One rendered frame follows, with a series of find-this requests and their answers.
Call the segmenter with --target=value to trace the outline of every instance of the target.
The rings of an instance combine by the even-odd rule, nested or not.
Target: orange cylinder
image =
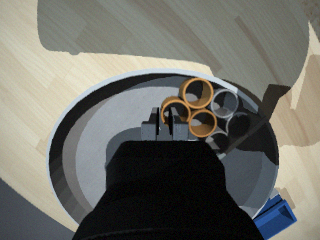
[[[165,112],[169,112],[169,107],[175,107],[177,109],[181,121],[189,122],[191,117],[191,110],[189,106],[179,97],[171,96],[166,98],[161,104],[160,116],[165,125],[169,126],[169,117],[165,116]]]
[[[186,97],[187,89],[192,92],[192,84],[200,82],[202,84],[201,97],[195,101],[188,101]],[[179,88],[179,96],[185,101],[185,103],[192,109],[202,109],[208,106],[213,98],[213,87],[211,83],[203,78],[191,78],[185,80]]]
[[[192,125],[193,120],[201,122],[200,125]],[[217,117],[208,109],[199,109],[191,112],[191,119],[189,121],[190,132],[200,138],[205,138],[211,135],[217,127]]]

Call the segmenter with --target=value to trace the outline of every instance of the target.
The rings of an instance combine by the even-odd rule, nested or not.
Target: wooden floor
[[[0,1],[1,178],[76,231],[51,191],[46,149],[59,116],[89,87],[145,68],[215,75],[260,100],[285,85],[269,108],[276,188],[298,222],[273,239],[319,239],[320,43],[300,1],[183,2]]]

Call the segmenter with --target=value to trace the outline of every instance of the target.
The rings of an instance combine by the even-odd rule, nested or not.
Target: dark gray floor
[[[73,235],[0,179],[1,240],[71,240]]]

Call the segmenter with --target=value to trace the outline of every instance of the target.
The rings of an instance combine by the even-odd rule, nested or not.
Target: cylinder
[[[213,87],[206,79],[191,78],[180,85],[179,96],[190,108],[202,109],[210,104]]]
[[[225,88],[220,88],[215,91],[211,103],[210,110],[218,118],[230,118],[238,109],[238,95]]]
[[[227,121],[228,134],[232,137],[241,137],[247,133],[250,127],[250,118],[244,112],[235,113]]]
[[[175,107],[180,116],[181,121],[189,122],[191,118],[191,110],[189,106],[182,101],[179,97],[171,96],[167,97],[161,104],[161,120],[162,122],[169,126],[169,108]]]
[[[220,153],[226,151],[229,147],[228,133],[223,131],[219,126],[213,131],[213,133],[207,137],[205,142],[213,149]]]
[[[216,116],[208,109],[199,109],[191,112],[189,121],[190,132],[199,138],[208,137],[217,127]]]

